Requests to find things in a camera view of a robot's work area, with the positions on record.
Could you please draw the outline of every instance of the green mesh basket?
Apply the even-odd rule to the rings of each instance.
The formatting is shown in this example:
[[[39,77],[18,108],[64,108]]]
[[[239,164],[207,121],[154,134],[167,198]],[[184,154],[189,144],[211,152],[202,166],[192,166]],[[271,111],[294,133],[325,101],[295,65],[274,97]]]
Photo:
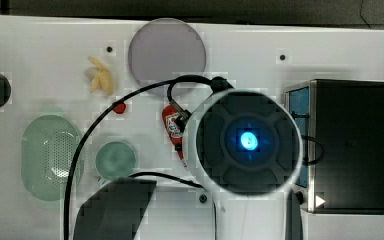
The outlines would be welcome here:
[[[70,165],[80,142],[77,128],[57,115],[35,119],[24,131],[21,150],[21,176],[26,189],[36,198],[56,201],[64,196]],[[73,185],[83,174],[80,155]]]

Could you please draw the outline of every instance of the red can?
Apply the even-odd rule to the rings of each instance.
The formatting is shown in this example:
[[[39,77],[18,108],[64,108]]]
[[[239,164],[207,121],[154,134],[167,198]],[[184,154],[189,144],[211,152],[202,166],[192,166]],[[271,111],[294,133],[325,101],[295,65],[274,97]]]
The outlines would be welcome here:
[[[171,143],[174,145],[174,148],[177,151],[177,154],[179,155],[180,160],[182,160],[183,165],[186,167],[182,152],[183,133],[180,131],[180,128],[176,125],[175,121],[177,117],[179,117],[179,113],[173,106],[168,105],[163,109],[162,118],[164,126],[166,128],[168,136],[170,137]]]

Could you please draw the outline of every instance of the white table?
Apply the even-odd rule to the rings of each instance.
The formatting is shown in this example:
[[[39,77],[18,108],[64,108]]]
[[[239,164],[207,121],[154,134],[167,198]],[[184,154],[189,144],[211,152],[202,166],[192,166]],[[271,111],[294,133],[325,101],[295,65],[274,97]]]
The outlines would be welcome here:
[[[62,208],[58,203],[55,207],[38,201],[22,184],[22,134],[48,105],[64,110],[65,117],[84,133],[112,101],[137,89],[126,53],[131,38],[143,24],[0,16],[0,72],[11,81],[13,89],[10,103],[0,109],[0,239],[62,236]],[[277,101],[282,101],[284,87],[314,78],[384,81],[384,31],[212,24],[192,27],[206,46],[207,76],[221,75],[237,88],[258,89]],[[114,51],[107,53],[107,46]],[[279,60],[281,54],[286,55],[283,62]],[[87,56],[97,56],[110,65],[118,87],[113,97],[89,93],[84,71],[92,65]],[[177,100],[192,111],[208,94],[208,88],[198,88]],[[104,136],[131,142],[139,150],[141,169],[190,178],[165,135],[161,110],[167,104],[165,99],[141,94],[129,101],[127,113],[110,114],[95,130],[85,149],[85,174],[74,193],[73,221],[81,204],[98,190],[92,160],[94,148]],[[159,205],[151,202],[150,206]],[[178,222],[182,227],[177,229],[187,232],[180,234],[183,239],[194,239],[191,231],[197,225],[185,225],[194,221],[187,215],[184,213],[184,222]],[[384,216],[312,215],[302,211],[302,218],[305,239],[384,239]],[[211,237],[203,234],[201,239]],[[146,234],[141,234],[141,239],[147,239]]]

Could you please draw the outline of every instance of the blue light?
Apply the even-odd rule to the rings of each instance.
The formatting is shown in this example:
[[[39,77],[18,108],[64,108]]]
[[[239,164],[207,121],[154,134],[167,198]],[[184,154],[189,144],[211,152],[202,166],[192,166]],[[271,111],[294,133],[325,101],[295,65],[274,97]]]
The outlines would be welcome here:
[[[242,134],[241,143],[242,146],[248,151],[252,151],[258,147],[258,139],[251,132],[244,132]]]

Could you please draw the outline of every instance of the gray circular plate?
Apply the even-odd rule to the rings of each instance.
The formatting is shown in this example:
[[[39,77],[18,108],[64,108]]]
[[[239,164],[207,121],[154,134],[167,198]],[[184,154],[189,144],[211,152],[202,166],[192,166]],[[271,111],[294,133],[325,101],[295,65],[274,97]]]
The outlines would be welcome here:
[[[143,87],[186,74],[202,75],[206,52],[201,37],[191,26],[180,20],[161,18],[136,33],[130,43],[128,60],[133,77]],[[193,86],[177,84],[172,95],[181,95]],[[150,92],[165,96],[167,87]]]

